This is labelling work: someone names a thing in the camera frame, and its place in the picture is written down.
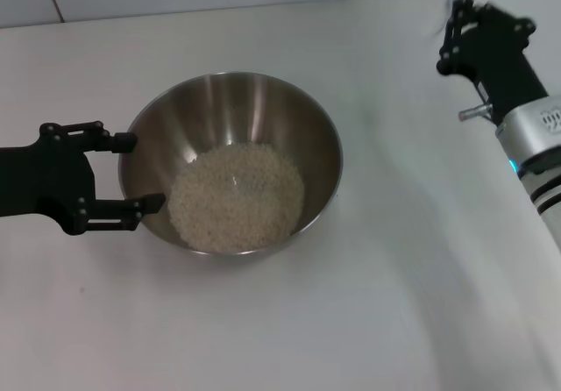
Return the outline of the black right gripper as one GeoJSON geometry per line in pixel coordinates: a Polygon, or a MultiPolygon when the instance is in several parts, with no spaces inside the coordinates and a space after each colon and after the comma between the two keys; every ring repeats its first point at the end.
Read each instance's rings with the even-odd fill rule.
{"type": "Polygon", "coordinates": [[[490,3],[449,4],[437,72],[467,78],[483,103],[493,105],[493,124],[500,125],[514,108],[548,95],[524,55],[536,31],[533,19],[517,18],[490,3]]]}

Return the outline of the white rice grains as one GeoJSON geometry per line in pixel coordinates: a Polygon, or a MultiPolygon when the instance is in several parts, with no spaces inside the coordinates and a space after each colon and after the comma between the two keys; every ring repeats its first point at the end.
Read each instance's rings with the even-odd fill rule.
{"type": "Polygon", "coordinates": [[[205,253],[277,245],[295,229],[305,187],[297,167],[267,144],[199,155],[175,178],[168,212],[179,237],[205,253]]]}

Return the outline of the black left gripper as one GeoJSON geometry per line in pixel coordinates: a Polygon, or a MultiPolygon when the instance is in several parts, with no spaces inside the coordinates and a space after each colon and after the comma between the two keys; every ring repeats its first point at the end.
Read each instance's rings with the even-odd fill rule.
{"type": "Polygon", "coordinates": [[[100,121],[42,124],[34,143],[0,147],[0,217],[50,217],[71,236],[87,231],[135,231],[144,216],[162,209],[166,196],[96,199],[85,153],[131,153],[137,142],[134,133],[111,134],[100,121]]]}

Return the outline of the silver clamp lever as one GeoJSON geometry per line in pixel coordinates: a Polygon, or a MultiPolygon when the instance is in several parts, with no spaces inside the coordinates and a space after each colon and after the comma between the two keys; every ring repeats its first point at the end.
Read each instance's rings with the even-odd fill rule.
{"type": "Polygon", "coordinates": [[[493,105],[490,103],[483,103],[481,105],[462,110],[458,113],[458,119],[460,122],[464,122],[476,117],[482,117],[487,121],[492,121],[491,114],[493,111],[493,105]]]}

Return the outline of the stainless steel mixing bowl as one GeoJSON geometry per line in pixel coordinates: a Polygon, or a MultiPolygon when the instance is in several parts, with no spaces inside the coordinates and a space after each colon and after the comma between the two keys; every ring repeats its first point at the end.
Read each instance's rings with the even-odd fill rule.
{"type": "Polygon", "coordinates": [[[303,234],[337,193],[343,149],[329,114],[295,85],[250,72],[202,75],[153,99],[133,120],[134,151],[119,158],[124,197],[170,193],[174,178],[200,154],[220,146],[268,144],[296,166],[303,208],[288,238],[256,249],[275,252],[303,234]]]}

